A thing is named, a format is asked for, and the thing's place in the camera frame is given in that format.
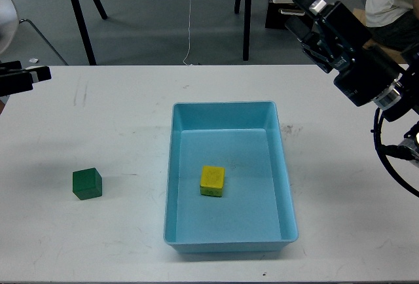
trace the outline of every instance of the black cable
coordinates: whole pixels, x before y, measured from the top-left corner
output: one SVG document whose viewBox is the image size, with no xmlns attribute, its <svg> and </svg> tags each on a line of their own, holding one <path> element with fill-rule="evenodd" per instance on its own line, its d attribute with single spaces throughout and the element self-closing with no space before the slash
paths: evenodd
<svg viewBox="0 0 419 284">
<path fill-rule="evenodd" d="M 417 191 L 415 188 L 410 186 L 399 174 L 396 172 L 396 170 L 393 168 L 390 161 L 387 159 L 387 156 L 382 153 L 382 142 L 381 142 L 381 129 L 382 129 L 382 123 L 384 121 L 384 117 L 380 116 L 380 109 L 377 109 L 375 111 L 374 116 L 374 129 L 372 130 L 374 135 L 374 146 L 375 150 L 377 152 L 377 155 L 382 162 L 382 165 L 386 168 L 388 173 L 397 181 L 404 189 L 408 190 L 411 194 L 415 195 L 416 197 L 419 197 L 419 191 Z"/>
</svg>

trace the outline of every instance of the white table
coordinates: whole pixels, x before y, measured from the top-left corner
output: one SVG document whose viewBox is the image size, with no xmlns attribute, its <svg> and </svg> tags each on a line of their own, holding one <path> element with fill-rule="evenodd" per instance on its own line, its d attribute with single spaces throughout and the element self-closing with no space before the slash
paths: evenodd
<svg viewBox="0 0 419 284">
<path fill-rule="evenodd" d="M 352 105 L 333 86 L 336 73 L 51 70 L 0 116 L 0 282 L 419 280 L 419 199 L 376 157 L 375 106 Z M 172 106 L 251 100 L 278 107 L 300 237 L 279 253 L 180 255 L 162 235 Z M 385 124 L 384 141 L 399 143 L 416 120 Z M 80 201 L 72 173 L 91 167 L 103 196 Z M 414 183 L 418 170 L 399 167 Z"/>
</svg>

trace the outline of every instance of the light blue plastic bin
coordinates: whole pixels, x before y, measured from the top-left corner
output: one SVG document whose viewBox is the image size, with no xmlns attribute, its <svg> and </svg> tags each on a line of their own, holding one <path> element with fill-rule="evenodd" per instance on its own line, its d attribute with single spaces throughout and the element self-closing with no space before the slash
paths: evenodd
<svg viewBox="0 0 419 284">
<path fill-rule="evenodd" d="M 223 196 L 200 194 L 202 166 Z M 279 251 L 298 238 L 273 102 L 173 106 L 164 240 L 182 253 Z"/>
</svg>

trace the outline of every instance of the white cable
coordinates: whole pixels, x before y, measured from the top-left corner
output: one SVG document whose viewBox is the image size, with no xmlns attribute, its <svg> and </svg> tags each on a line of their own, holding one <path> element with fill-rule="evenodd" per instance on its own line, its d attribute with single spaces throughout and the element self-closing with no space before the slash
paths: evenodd
<svg viewBox="0 0 419 284">
<path fill-rule="evenodd" d="M 186 61 L 185 61 L 189 56 L 189 52 L 191 51 L 191 11 L 192 11 L 192 0 L 189 0 L 189 25 L 188 25 L 188 42 L 189 42 L 189 45 L 188 45 L 188 52 L 187 52 L 185 58 L 183 59 L 183 63 L 186 66 L 192 66 L 193 65 L 193 64 L 187 64 Z"/>
</svg>

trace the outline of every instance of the person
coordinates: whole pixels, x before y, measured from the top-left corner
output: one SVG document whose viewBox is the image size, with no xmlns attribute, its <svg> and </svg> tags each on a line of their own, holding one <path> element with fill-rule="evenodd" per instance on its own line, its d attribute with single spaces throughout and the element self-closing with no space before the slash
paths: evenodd
<svg viewBox="0 0 419 284">
<path fill-rule="evenodd" d="M 404 50 L 419 43 L 419 0 L 367 0 L 366 26 L 376 42 Z"/>
</svg>

